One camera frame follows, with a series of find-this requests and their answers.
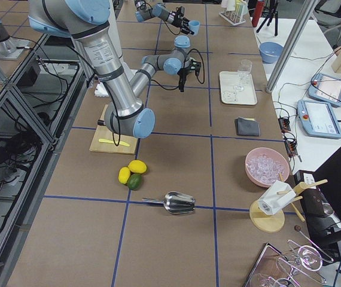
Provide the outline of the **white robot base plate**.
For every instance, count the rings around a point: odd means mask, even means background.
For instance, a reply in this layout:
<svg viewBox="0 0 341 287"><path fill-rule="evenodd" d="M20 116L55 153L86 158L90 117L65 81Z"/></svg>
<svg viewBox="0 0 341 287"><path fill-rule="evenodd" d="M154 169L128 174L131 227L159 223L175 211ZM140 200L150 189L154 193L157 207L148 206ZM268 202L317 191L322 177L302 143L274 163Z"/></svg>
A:
<svg viewBox="0 0 341 287"><path fill-rule="evenodd" d="M102 83L97 83L95 88L95 96L96 97L109 97L109 93Z"/></svg>

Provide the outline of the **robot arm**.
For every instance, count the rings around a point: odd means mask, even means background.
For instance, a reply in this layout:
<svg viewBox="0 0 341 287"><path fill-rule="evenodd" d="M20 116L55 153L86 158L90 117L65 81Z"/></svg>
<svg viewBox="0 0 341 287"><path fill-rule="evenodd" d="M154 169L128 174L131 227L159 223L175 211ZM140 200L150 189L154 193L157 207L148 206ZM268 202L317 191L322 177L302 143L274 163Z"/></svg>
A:
<svg viewBox="0 0 341 287"><path fill-rule="evenodd" d="M113 21L111 1L30 1L29 23L38 32L71 38L79 42L87 61L112 99L105 111L104 124L115 134L146 138L155 125L154 112L144 106L140 94L157 71L179 76L179 89L184 89L186 76L199 73L200 62L191 59L189 35L196 35L200 23L184 16L184 8L168 11L163 4L149 6L135 1L139 22L158 17L180 28L169 54L149 55L132 78L120 57L118 34L110 36Z"/></svg>
<svg viewBox="0 0 341 287"><path fill-rule="evenodd" d="M189 19L184 16L185 8L183 6L178 7L175 11L169 11L166 7L157 3L151 6L146 1L134 1L136 7L136 19L138 22L145 22L154 18L159 18L165 23L179 28L181 33L186 35L194 34L189 28Z"/></svg>

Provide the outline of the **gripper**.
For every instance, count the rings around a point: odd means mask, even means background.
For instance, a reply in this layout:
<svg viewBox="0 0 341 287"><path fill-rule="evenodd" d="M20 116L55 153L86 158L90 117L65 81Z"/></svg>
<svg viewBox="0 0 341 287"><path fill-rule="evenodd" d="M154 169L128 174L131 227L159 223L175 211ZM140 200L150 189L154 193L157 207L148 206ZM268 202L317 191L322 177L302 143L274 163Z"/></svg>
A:
<svg viewBox="0 0 341 287"><path fill-rule="evenodd" d="M172 25L180 29L182 33L190 33L189 19L185 17L185 8L183 6L177 7L175 11L170 14L172 16Z"/></svg>
<svg viewBox="0 0 341 287"><path fill-rule="evenodd" d="M201 62L191 59L189 61L189 65L186 68L181 68L178 71L179 76L178 89L180 90L180 92L184 92L184 86L187 80L187 75L194 72L196 78L198 78L201 67L202 67Z"/></svg>

